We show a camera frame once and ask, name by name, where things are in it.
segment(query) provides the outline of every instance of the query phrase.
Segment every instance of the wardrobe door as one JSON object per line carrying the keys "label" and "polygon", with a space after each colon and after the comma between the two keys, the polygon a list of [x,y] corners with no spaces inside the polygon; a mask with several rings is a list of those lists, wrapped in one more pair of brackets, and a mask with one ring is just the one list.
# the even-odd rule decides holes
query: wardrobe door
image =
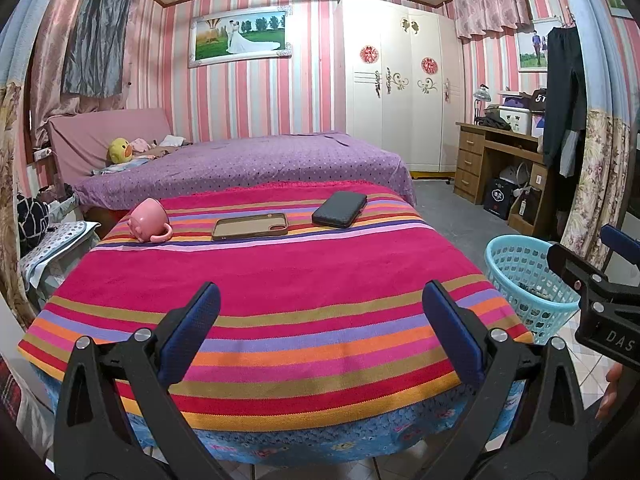
{"label": "wardrobe door", "polygon": [[442,140],[442,63],[438,15],[409,12],[412,62],[410,170],[440,171]]}
{"label": "wardrobe door", "polygon": [[380,28],[371,0],[342,0],[347,133],[382,147]]}
{"label": "wardrobe door", "polygon": [[456,171],[458,137],[460,127],[456,122],[464,121],[465,102],[462,85],[465,80],[462,61],[462,44],[456,36],[453,20],[438,16],[440,42],[442,45],[442,82],[449,87],[449,98],[442,101],[442,151],[440,171]]}
{"label": "wardrobe door", "polygon": [[382,55],[382,148],[405,163],[411,156],[411,39],[406,10],[393,4],[376,13]]}

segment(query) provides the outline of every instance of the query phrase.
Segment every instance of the brown phone case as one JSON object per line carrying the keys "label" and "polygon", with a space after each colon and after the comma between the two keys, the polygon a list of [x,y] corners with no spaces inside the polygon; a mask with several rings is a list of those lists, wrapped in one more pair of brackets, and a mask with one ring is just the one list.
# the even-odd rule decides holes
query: brown phone case
{"label": "brown phone case", "polygon": [[284,213],[223,218],[216,222],[211,233],[212,240],[281,236],[289,231]]}

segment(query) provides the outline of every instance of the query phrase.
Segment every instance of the red round sticker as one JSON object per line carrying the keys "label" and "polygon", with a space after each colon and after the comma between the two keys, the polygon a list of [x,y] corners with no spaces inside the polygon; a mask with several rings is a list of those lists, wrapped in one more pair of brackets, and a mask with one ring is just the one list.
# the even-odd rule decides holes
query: red round sticker
{"label": "red round sticker", "polygon": [[433,75],[438,71],[438,64],[431,57],[425,57],[420,64],[422,69],[429,75]]}
{"label": "red round sticker", "polygon": [[365,63],[375,63],[378,60],[378,50],[371,45],[363,46],[360,51],[360,59]]}

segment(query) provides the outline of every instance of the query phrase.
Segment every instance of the metal screw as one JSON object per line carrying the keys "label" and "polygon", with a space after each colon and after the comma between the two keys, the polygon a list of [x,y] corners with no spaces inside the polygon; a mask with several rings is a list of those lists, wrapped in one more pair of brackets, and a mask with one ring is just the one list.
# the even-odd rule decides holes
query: metal screw
{"label": "metal screw", "polygon": [[561,337],[554,337],[551,339],[551,346],[556,350],[564,350],[566,343]]}
{"label": "metal screw", "polygon": [[509,335],[501,328],[494,328],[491,330],[491,339],[497,341],[498,343],[504,343],[507,341]]}
{"label": "metal screw", "polygon": [[91,340],[87,336],[83,335],[76,341],[76,348],[82,350],[84,348],[87,348],[90,344]]}
{"label": "metal screw", "polygon": [[148,328],[140,328],[136,330],[136,333],[133,335],[133,339],[140,342],[146,341],[150,337],[151,337],[151,330],[149,330]]}

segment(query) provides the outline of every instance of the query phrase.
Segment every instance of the pink curtain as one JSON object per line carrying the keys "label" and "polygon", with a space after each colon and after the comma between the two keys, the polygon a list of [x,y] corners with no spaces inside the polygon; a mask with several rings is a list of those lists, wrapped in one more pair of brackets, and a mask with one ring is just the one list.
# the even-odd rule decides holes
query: pink curtain
{"label": "pink curtain", "polygon": [[31,124],[33,145],[48,139],[46,123],[58,115],[76,115],[99,110],[124,108],[129,91],[130,50],[134,44],[136,17],[140,0],[131,0],[122,67],[122,94],[106,99],[61,94],[66,44],[76,22],[82,0],[51,0],[40,25],[31,69]]}
{"label": "pink curtain", "polygon": [[530,23],[526,0],[453,0],[459,38],[503,32]]}

